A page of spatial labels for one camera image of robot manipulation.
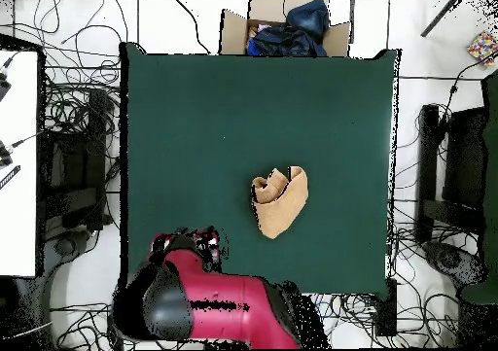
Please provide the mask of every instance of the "black border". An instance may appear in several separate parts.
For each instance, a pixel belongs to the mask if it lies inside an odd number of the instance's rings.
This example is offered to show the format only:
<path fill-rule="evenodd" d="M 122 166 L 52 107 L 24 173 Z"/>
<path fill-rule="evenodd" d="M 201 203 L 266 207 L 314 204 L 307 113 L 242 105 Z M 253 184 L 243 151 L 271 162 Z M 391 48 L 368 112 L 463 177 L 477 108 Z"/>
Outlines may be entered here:
<path fill-rule="evenodd" d="M 37 61 L 37 84 L 38 97 L 36 103 L 36 133 L 45 128 L 45 111 L 47 108 L 47 85 L 45 82 L 45 66 L 46 57 L 43 53 L 43 48 L 40 45 L 31 42 L 23 41 L 9 35 L 0 34 L 0 49 L 3 51 L 25 51 L 36 52 L 38 54 Z M 46 153 L 43 140 L 37 136 L 36 139 L 36 236 L 35 236 L 35 277 L 41 276 L 44 273 L 44 237 L 45 237 L 45 202 L 43 193 L 48 183 L 47 166 L 43 162 L 44 154 Z"/>

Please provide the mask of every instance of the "black cable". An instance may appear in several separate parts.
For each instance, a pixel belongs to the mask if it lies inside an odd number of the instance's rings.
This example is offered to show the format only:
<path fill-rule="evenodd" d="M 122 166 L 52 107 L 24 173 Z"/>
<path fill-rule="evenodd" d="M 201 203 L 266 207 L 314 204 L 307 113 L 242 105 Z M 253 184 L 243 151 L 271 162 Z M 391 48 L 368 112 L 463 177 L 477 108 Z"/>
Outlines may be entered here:
<path fill-rule="evenodd" d="M 211 54 L 211 52 L 200 42 L 200 40 L 198 39 L 198 28 L 197 28 L 197 21 L 196 21 L 196 18 L 194 18 L 194 15 L 192 14 L 191 11 L 189 11 L 189 9 L 183 4 L 181 3 L 179 0 L 175 0 L 183 9 L 185 9 L 185 11 L 187 11 L 187 13 L 191 16 L 191 18 L 194 20 L 194 24 L 196 25 L 196 37 L 197 37 L 197 42 L 199 45 L 201 45 L 205 51 L 208 53 L 208 54 Z"/>
<path fill-rule="evenodd" d="M 89 21 L 87 22 L 87 24 L 85 25 L 85 27 L 89 26 L 89 23 L 93 20 L 93 18 L 95 18 L 95 16 L 104 7 L 104 3 L 105 3 L 105 0 L 102 0 L 102 5 L 100 5 L 100 7 L 96 10 L 96 12 L 91 16 L 91 18 L 89 19 Z M 74 38 L 75 36 L 76 36 L 76 33 L 74 33 L 73 35 L 71 35 L 69 38 L 64 39 L 62 42 L 60 42 L 60 45 L 64 45 L 67 41 L 69 41 L 70 39 Z"/>
<path fill-rule="evenodd" d="M 287 19 L 287 15 L 285 15 L 285 0 L 282 2 L 282 14 Z"/>

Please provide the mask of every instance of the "floor tile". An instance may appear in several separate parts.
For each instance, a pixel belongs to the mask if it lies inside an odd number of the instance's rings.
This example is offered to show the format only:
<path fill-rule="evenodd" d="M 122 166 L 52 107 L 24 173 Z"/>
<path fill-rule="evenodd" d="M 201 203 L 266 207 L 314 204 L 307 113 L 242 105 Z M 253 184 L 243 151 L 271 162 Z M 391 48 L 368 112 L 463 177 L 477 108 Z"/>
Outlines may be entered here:
<path fill-rule="evenodd" d="M 372 58 L 386 48 L 388 0 L 355 0 L 349 55 Z"/>
<path fill-rule="evenodd" d="M 198 38 L 213 54 L 219 49 L 222 10 L 247 16 L 248 0 L 179 1 L 196 18 Z M 192 17 L 175 0 L 140 0 L 139 20 L 140 46 L 147 53 L 206 53 Z"/>
<path fill-rule="evenodd" d="M 402 49 L 400 75 L 455 78 L 476 60 L 467 46 L 483 30 L 496 34 L 497 18 L 487 18 L 467 0 L 448 12 L 437 26 L 422 38 L 420 34 L 447 0 L 391 0 L 389 48 Z M 493 68 L 470 68 L 464 78 L 484 78 Z"/>

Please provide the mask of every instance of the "white floor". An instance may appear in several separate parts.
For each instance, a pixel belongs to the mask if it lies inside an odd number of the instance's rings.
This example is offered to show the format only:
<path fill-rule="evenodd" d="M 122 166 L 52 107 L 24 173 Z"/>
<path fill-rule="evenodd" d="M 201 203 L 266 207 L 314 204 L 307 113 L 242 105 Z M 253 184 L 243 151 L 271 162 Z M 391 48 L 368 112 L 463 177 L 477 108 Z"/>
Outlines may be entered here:
<path fill-rule="evenodd" d="M 83 28 L 92 15 L 102 5 L 103 0 L 61 0 L 58 4 L 60 26 L 54 34 L 47 34 L 45 39 L 51 45 L 67 50 L 89 53 L 118 55 L 118 44 L 122 40 L 139 42 L 148 53 L 203 53 L 196 41 L 194 22 L 174 0 L 118 0 L 123 8 L 125 24 L 116 0 L 105 0 L 98 14 L 91 21 L 92 25 L 110 25 L 112 29 L 94 27 L 84 31 L 75 39 L 61 44 L 66 38 Z M 420 33 L 441 9 L 447 0 L 355 0 L 354 44 L 350 55 L 353 57 L 373 57 L 386 46 L 390 49 L 402 49 L 400 67 L 399 93 L 399 128 L 398 145 L 411 142 L 416 137 L 414 121 L 420 108 L 428 103 L 446 104 L 451 78 L 457 76 L 465 66 L 474 63 L 466 51 L 466 46 L 484 29 L 498 35 L 496 21 L 486 16 L 472 2 L 466 1 L 456 10 L 450 12 L 426 37 Z M 183 0 L 187 8 L 196 16 L 198 35 L 201 42 L 211 53 L 217 53 L 219 47 L 220 16 L 222 9 L 230 9 L 242 16 L 247 15 L 247 0 Z M 16 22 L 33 25 L 38 0 L 16 1 Z M 53 0 L 41 0 L 36 15 L 36 24 L 40 26 L 46 12 L 53 7 Z M 349 0 L 330 0 L 331 21 L 340 23 L 348 20 Z M 0 1 L 0 25 L 12 23 L 12 4 Z M 55 30 L 56 18 L 53 12 L 43 18 L 46 30 Z M 10 27 L 0 26 L 0 33 L 12 35 Z M 32 35 L 35 30 L 19 26 L 16 36 L 37 42 Z M 75 52 L 66 51 L 64 56 L 55 50 L 49 50 L 52 65 L 75 66 L 78 57 Z M 97 54 L 81 54 L 80 66 L 97 66 L 105 58 Z M 482 79 L 493 69 L 484 70 L 476 66 L 465 73 L 458 91 L 453 97 L 451 110 L 461 110 L 482 105 L 480 83 L 470 81 Z M 55 69 L 57 81 L 62 82 L 61 71 Z M 119 153 L 116 142 L 112 156 Z M 397 154 L 397 171 L 416 162 L 417 146 L 400 149 Z M 397 178 L 397 187 L 412 184 L 415 181 L 416 168 L 411 168 Z M 109 191 L 120 189 L 117 178 Z M 395 197 L 415 198 L 415 186 L 406 190 L 396 190 Z M 112 215 L 120 224 L 120 204 L 117 194 L 109 194 Z M 412 216 L 413 204 L 398 202 L 396 206 Z M 396 213 L 396 220 L 408 220 Z M 72 304 L 89 304 L 110 302 L 119 275 L 120 237 L 115 226 L 108 226 L 100 234 L 96 248 L 59 270 L 53 283 L 52 307 Z M 422 259 L 413 256 L 409 262 L 398 260 L 397 270 L 417 288 L 422 297 L 434 293 L 454 294 L 449 279 L 432 270 Z M 401 284 L 406 282 L 398 277 Z M 417 305 L 416 294 L 410 286 L 399 286 L 399 310 Z M 435 298 L 428 308 L 438 318 L 446 314 L 456 317 L 455 305 L 445 298 Z M 420 311 L 413 310 L 414 320 L 399 320 L 399 329 L 417 328 L 421 325 Z M 76 320 L 78 314 L 55 313 L 53 316 L 53 333 L 59 335 L 67 330 Z M 326 329 L 333 329 L 331 340 L 335 348 L 370 347 L 371 340 L 367 334 L 348 323 L 326 320 Z M 68 342 L 81 338 L 71 336 Z M 416 335 L 407 335 L 405 339 L 413 346 L 421 346 L 423 340 Z M 395 344 L 401 345 L 399 338 Z M 445 342 L 451 344 L 451 338 Z"/>

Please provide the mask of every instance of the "black device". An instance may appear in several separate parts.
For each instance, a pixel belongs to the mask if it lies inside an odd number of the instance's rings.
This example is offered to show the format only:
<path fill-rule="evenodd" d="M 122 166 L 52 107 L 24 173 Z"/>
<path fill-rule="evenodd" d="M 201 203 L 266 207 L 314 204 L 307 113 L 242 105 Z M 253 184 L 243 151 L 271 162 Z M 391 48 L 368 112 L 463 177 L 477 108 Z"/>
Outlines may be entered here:
<path fill-rule="evenodd" d="M 485 279 L 485 268 L 481 260 L 461 248 L 442 242 L 426 242 L 427 264 L 451 278 L 455 290 L 463 286 L 478 284 Z"/>
<path fill-rule="evenodd" d="M 4 143 L 0 141 L 0 169 L 12 163 L 11 153 L 5 147 Z"/>
<path fill-rule="evenodd" d="M 395 336 L 398 333 L 398 283 L 394 278 L 387 278 L 385 281 L 387 284 L 387 297 L 373 302 L 373 307 L 375 308 L 375 313 L 372 316 L 373 324 L 375 326 L 375 335 Z"/>
<path fill-rule="evenodd" d="M 2 102 L 4 96 L 7 95 L 10 88 L 11 84 L 7 81 L 7 77 L 0 72 L 0 102 Z"/>
<path fill-rule="evenodd" d="M 89 237 L 86 230 L 67 231 L 48 242 L 44 247 L 44 271 L 40 276 L 0 277 L 2 350 L 55 349 L 50 325 L 33 333 L 22 333 L 50 322 L 50 297 L 56 270 L 85 253 Z"/>
<path fill-rule="evenodd" d="M 106 114 L 113 108 L 104 90 L 93 89 L 83 109 L 89 119 L 85 131 L 47 131 L 41 137 L 47 149 L 42 163 L 52 177 L 44 197 L 46 218 L 62 217 L 64 228 L 85 225 L 95 231 L 112 223 L 104 206 Z"/>
<path fill-rule="evenodd" d="M 16 174 L 17 174 L 18 172 L 20 172 L 20 166 L 19 166 L 19 165 L 15 166 L 15 167 L 14 167 L 14 169 L 13 169 L 11 172 L 9 172 L 9 173 L 8 173 L 8 174 L 7 174 L 7 175 L 6 175 L 6 176 L 5 176 L 5 177 L 4 177 L 4 178 L 0 181 L 0 190 L 1 190 L 2 188 L 4 188 L 4 187 L 7 185 L 7 183 L 8 183 L 9 181 L 11 181 L 11 180 L 12 180 L 12 179 L 16 176 Z"/>

